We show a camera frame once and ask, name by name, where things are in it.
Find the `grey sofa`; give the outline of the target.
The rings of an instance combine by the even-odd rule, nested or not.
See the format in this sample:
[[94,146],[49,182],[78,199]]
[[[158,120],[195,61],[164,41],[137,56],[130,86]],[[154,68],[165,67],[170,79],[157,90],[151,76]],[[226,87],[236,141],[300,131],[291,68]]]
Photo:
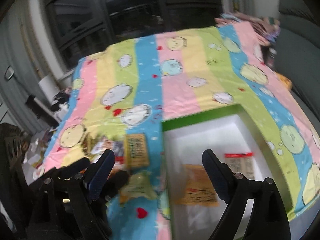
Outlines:
[[292,81],[293,91],[319,116],[319,25],[303,0],[279,0],[278,11],[275,69]]

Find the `white peanut snack bag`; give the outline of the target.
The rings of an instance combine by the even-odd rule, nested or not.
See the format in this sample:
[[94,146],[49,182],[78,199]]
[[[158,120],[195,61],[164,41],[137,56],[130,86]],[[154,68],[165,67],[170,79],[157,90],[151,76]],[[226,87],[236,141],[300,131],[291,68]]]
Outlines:
[[106,150],[111,150],[115,155],[115,164],[124,163],[124,143],[123,141],[113,141],[105,136],[93,146],[89,158],[91,163],[96,163]]

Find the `green white cardboard box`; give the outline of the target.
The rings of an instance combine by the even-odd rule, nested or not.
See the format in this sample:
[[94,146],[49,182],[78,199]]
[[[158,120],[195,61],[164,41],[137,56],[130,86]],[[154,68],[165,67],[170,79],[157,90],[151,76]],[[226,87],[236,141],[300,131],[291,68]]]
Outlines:
[[[210,239],[227,204],[219,206],[180,205],[187,175],[185,164],[201,165],[202,154],[211,149],[225,163],[225,153],[253,153],[256,181],[272,178],[281,195],[286,214],[292,206],[289,187],[268,143],[249,114],[240,106],[212,109],[162,123],[164,156],[173,239]],[[249,199],[233,239],[243,239],[254,200]]]

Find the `yellow-green corn snack bag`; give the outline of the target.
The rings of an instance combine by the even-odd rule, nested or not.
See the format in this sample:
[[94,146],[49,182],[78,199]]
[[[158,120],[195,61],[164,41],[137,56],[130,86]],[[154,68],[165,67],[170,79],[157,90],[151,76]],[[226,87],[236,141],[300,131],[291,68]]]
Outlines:
[[119,202],[125,204],[133,198],[143,197],[148,200],[155,200],[157,193],[153,189],[149,172],[143,170],[129,177],[128,183],[120,189]]

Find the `colourful cartoon striped bedsheet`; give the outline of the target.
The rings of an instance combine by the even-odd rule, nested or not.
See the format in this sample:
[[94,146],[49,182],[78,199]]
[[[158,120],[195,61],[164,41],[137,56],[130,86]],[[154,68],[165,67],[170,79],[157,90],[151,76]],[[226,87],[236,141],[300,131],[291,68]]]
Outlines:
[[319,201],[319,136],[297,101],[262,61],[248,22],[134,38],[81,59],[69,110],[53,135],[44,169],[88,157],[102,136],[143,133],[155,200],[111,201],[112,239],[173,239],[162,123],[240,105],[270,143],[289,187],[289,220]]

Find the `pile of folded clothes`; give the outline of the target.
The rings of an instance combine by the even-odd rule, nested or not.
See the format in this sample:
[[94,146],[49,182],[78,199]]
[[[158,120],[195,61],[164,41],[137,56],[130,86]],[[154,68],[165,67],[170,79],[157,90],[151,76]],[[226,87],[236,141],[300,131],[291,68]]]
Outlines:
[[272,17],[254,17],[241,12],[222,13],[215,18],[216,26],[221,27],[240,22],[249,22],[261,46],[270,47],[280,34],[280,21]]

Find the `soda cracker pack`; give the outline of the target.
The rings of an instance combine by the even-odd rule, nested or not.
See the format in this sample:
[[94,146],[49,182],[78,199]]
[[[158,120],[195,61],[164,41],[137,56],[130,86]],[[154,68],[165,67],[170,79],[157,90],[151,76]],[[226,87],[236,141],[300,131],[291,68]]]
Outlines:
[[124,140],[124,160],[129,169],[150,165],[148,147],[143,133],[127,134]]

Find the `black floor lamp stand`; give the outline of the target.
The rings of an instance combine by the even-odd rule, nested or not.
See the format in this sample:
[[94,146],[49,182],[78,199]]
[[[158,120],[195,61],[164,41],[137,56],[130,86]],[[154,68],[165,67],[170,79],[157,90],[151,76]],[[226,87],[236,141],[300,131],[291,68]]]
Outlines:
[[15,75],[15,71],[11,66],[8,66],[5,73],[4,79],[10,81],[14,79],[16,83],[23,89],[27,94],[27,99],[25,105],[36,115],[38,119],[44,121],[50,127],[57,127],[59,125],[59,120],[54,116],[54,113],[34,94],[31,94],[27,87],[18,79]]

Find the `yellow rice cake packet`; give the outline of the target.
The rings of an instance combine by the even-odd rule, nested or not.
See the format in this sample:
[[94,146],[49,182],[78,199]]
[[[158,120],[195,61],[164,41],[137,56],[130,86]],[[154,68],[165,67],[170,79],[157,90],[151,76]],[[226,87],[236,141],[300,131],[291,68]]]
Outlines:
[[185,164],[184,168],[187,181],[183,194],[176,200],[176,204],[202,205],[205,207],[219,206],[217,193],[204,167]]

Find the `white red-edged snack packet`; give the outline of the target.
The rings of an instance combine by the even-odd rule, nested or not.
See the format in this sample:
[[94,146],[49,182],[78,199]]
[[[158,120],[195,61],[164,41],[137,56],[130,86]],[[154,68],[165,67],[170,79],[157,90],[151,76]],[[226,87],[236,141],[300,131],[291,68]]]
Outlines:
[[233,173],[241,173],[247,179],[254,180],[253,153],[225,153],[225,163]]

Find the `yellow cup on bed edge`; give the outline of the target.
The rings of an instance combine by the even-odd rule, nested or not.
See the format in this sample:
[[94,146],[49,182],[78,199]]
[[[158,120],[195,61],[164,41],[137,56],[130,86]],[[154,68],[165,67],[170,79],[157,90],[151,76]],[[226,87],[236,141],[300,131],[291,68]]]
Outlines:
[[276,77],[286,87],[287,90],[292,89],[292,81],[290,79],[279,73],[276,73]]

